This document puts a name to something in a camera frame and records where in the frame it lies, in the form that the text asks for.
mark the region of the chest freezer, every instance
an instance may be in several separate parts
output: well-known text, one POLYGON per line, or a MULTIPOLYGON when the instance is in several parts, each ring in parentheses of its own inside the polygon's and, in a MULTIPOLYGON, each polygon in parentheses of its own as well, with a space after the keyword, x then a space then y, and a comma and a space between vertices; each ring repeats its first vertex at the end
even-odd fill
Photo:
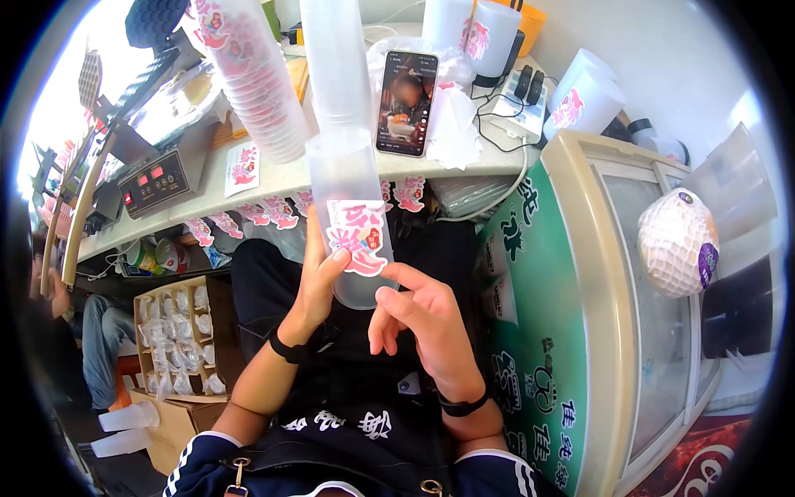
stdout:
POLYGON ((638 218, 689 172, 562 130, 479 233, 484 369, 508 445, 569 497, 631 491, 719 381, 700 296, 654 291, 638 250, 638 218))

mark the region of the phone screen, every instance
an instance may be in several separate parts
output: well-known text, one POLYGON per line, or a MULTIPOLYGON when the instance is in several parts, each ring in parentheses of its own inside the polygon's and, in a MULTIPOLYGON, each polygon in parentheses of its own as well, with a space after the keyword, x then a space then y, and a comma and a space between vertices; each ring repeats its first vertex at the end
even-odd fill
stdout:
POLYGON ((386 53, 375 148, 420 157, 431 115, 439 59, 427 53, 386 53))

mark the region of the black wristband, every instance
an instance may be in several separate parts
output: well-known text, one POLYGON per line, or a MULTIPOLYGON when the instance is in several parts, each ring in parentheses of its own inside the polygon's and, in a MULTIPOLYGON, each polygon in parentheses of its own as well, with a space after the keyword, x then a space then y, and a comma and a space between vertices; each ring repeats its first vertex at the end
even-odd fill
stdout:
POLYGON ((299 364, 311 355, 311 352, 304 345, 296 345, 295 347, 284 345, 279 340, 278 331, 278 328, 274 328, 268 336, 268 340, 270 340, 270 347, 273 351, 284 357, 287 364, 299 364))
POLYGON ((450 402, 441 394, 441 392, 437 391, 436 395, 439 397, 439 403, 442 405, 442 409, 444 412, 447 413, 448 416, 452 417, 466 417, 470 414, 474 413, 476 410, 483 407, 483 404, 489 400, 489 390, 483 392, 483 396, 479 398, 475 402, 450 402))

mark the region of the purple sticker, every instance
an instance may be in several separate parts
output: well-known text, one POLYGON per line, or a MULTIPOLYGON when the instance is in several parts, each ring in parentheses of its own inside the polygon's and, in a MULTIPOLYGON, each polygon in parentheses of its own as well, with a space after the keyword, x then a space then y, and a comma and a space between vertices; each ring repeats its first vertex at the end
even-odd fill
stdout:
POLYGON ((701 276, 701 286, 703 288, 707 288, 707 285, 709 285, 709 280, 712 279, 712 273, 715 272, 715 266, 717 265, 718 251, 711 243, 705 243, 701 246, 701 250, 698 253, 698 273, 701 276))

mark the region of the orange stool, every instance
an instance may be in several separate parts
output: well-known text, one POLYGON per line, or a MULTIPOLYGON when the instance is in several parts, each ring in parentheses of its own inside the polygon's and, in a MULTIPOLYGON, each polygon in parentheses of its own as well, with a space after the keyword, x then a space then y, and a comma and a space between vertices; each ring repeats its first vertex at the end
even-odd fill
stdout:
POLYGON ((124 376, 130 376, 133 379, 133 384, 136 388, 138 385, 138 378, 136 375, 141 372, 141 364, 138 362, 137 355, 123 355, 116 361, 116 402, 108 408, 109 411, 124 409, 127 406, 133 405, 133 400, 130 394, 127 393, 127 387, 124 386, 124 376))

